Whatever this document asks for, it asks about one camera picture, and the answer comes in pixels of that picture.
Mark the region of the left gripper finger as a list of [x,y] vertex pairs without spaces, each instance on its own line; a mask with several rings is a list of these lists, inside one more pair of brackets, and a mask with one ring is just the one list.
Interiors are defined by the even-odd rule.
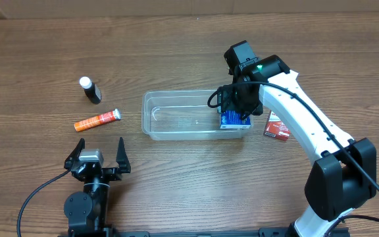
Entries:
[[131,173],[131,165],[126,154],[123,137],[119,139],[116,162],[120,173]]
[[64,161],[64,168],[70,170],[73,164],[79,160],[81,151],[85,148],[85,139],[81,138],[77,146],[73,149],[71,154]]

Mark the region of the blue medicine box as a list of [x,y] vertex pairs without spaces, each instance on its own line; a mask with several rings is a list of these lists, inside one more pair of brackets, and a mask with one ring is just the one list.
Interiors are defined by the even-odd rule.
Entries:
[[220,114],[220,129],[248,129],[251,128],[250,118],[240,119],[240,114],[235,111],[226,111]]

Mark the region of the red medicine box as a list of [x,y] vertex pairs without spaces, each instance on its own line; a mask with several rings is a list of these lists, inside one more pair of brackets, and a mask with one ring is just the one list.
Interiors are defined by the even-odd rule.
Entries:
[[268,114],[263,134],[281,141],[287,141],[290,137],[288,127],[272,111]]

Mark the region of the orange tablet tube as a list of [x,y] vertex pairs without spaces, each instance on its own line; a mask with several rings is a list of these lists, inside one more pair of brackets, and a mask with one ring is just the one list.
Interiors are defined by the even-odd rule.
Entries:
[[95,128],[96,126],[101,126],[103,124],[108,124],[121,119],[121,113],[118,109],[114,109],[107,113],[97,115],[95,117],[87,118],[81,120],[74,124],[74,129],[77,132]]

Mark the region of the dark bottle white cap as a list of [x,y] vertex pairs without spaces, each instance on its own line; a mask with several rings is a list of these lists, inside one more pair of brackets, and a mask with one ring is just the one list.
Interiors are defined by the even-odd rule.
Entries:
[[84,89],[85,95],[93,104],[99,104],[101,102],[101,91],[100,89],[92,82],[92,80],[83,76],[79,79],[79,84]]

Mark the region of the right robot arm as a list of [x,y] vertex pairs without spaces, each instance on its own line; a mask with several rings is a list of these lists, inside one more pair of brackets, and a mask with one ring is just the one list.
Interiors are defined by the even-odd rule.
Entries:
[[214,92],[215,107],[239,120],[259,116],[268,107],[305,150],[312,169],[305,184],[304,214],[279,236],[348,236],[336,226],[376,195],[376,148],[338,128],[303,92],[298,73],[279,56],[260,59],[247,41],[225,53],[232,83]]

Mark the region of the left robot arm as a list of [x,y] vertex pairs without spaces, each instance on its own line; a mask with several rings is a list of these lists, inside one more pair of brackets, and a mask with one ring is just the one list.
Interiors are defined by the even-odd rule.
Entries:
[[68,196],[64,203],[69,236],[118,236],[118,231],[106,219],[109,183],[121,181],[124,173],[131,172],[122,138],[116,162],[116,167],[104,167],[100,149],[86,149],[83,138],[66,158],[64,168],[84,183],[83,190]]

